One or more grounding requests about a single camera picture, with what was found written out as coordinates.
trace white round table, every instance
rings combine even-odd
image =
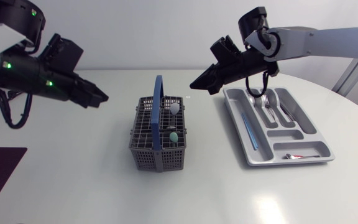
[[[0,114],[0,146],[28,151],[0,193],[0,223],[358,223],[358,106],[279,74],[321,131],[332,162],[251,167],[222,91],[191,90],[201,70],[106,70],[79,74],[109,95],[100,108],[34,97],[27,124]],[[184,97],[185,168],[138,171],[128,149],[135,106],[152,96]],[[244,80],[229,86],[244,86]],[[260,75],[250,79],[260,86]],[[24,96],[11,105],[21,113]]]

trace gray plastic tray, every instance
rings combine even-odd
[[[223,93],[249,165],[306,164],[335,159],[321,133],[286,88],[270,87],[266,91],[275,118],[268,112],[261,98],[255,98],[255,106],[251,103],[246,88],[224,88]],[[280,105],[292,115],[294,121]],[[256,150],[242,114],[254,134],[258,146]],[[288,159],[287,154],[319,157]]]

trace cutlery basket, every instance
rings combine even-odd
[[[175,116],[170,111],[173,103],[179,104]],[[183,169],[186,149],[184,110],[182,97],[163,95],[162,76],[158,75],[154,95],[139,99],[131,130],[129,149],[139,170],[163,172]],[[170,140],[172,132],[177,133],[177,142]]]

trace tray compartment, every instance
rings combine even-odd
[[[237,124],[237,132],[239,133],[240,138],[242,139],[242,144],[246,154],[248,155],[248,160],[252,162],[264,162],[269,161],[274,158],[273,150],[267,141],[264,130],[262,129],[259,120],[255,114],[255,111],[252,109],[253,106],[250,103],[247,95],[241,89],[231,89],[227,92],[229,105],[226,104],[228,110],[232,112],[232,116]],[[254,133],[255,140],[258,144],[258,149],[254,150],[252,142],[248,135],[244,120],[242,119],[241,114],[247,117],[252,131]]]
[[[327,145],[322,141],[313,142],[280,142],[273,145],[274,153],[279,159],[287,159],[286,154],[299,155],[299,156],[320,156],[320,158],[310,158],[318,160],[324,157],[331,156]]]
[[[303,134],[299,130],[267,131],[267,136],[272,141],[302,140]]]
[[[291,94],[284,88],[276,88],[278,98],[281,104],[288,110],[288,112],[295,118],[302,131],[306,134],[316,134],[317,130],[302,110],[300,105],[295,101]]]

